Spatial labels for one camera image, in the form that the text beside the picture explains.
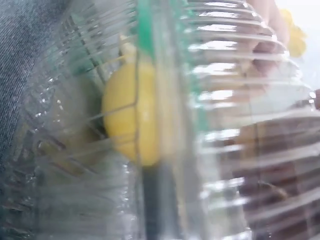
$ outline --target clear plastic container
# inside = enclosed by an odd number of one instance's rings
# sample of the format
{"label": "clear plastic container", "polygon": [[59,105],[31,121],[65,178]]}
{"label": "clear plastic container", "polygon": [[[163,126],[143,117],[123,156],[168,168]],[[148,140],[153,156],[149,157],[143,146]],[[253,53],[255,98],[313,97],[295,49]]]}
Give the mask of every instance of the clear plastic container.
{"label": "clear plastic container", "polygon": [[317,239],[316,95],[253,9],[146,0],[149,19],[135,1],[82,4],[26,91],[8,239]]}

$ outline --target brown surface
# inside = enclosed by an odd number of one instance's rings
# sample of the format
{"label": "brown surface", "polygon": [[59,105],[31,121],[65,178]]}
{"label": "brown surface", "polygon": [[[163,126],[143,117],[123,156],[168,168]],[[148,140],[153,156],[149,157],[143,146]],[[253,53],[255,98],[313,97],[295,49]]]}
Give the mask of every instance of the brown surface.
{"label": "brown surface", "polygon": [[[228,153],[223,165],[245,179],[239,191],[250,198],[244,210],[256,240],[307,240],[320,232],[320,201],[305,202],[309,192],[320,187],[319,157],[307,150],[302,158],[289,152],[320,143],[319,130],[320,118],[278,119],[243,127],[238,137],[224,141],[242,146]],[[289,161],[268,159],[268,154],[280,152]]]}

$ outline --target finger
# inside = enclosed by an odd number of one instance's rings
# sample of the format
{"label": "finger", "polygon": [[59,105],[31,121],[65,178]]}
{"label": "finger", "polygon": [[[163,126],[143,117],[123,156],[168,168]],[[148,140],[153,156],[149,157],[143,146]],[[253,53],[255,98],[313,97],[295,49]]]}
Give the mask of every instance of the finger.
{"label": "finger", "polygon": [[273,1],[270,11],[269,26],[275,31],[277,40],[285,46],[289,43],[290,34],[286,21],[280,13],[280,10],[276,3]]}

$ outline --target hand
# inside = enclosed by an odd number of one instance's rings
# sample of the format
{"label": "hand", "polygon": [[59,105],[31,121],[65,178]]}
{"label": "hand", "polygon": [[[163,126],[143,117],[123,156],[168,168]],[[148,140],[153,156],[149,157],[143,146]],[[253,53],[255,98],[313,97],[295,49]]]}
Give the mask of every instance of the hand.
{"label": "hand", "polygon": [[[287,45],[290,40],[287,24],[283,19],[275,0],[247,0],[254,10],[262,17],[263,21],[274,30],[277,40]],[[266,44],[265,42],[254,42],[251,46],[256,53],[277,53],[280,48],[278,44]],[[268,75],[277,63],[271,61],[255,60],[254,65],[262,75]]]}
{"label": "hand", "polygon": [[247,0],[246,2],[250,4],[262,17],[264,22],[275,31],[278,41],[287,45],[290,37],[289,31],[275,0]]}

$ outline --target yellow ball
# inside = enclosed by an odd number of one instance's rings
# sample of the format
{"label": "yellow ball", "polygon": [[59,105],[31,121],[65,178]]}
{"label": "yellow ball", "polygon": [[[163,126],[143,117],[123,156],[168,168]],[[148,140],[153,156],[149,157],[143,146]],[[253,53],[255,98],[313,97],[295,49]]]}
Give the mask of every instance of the yellow ball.
{"label": "yellow ball", "polygon": [[115,148],[130,160],[151,166],[159,160],[155,69],[150,63],[127,63],[106,83],[102,99],[104,127]]}

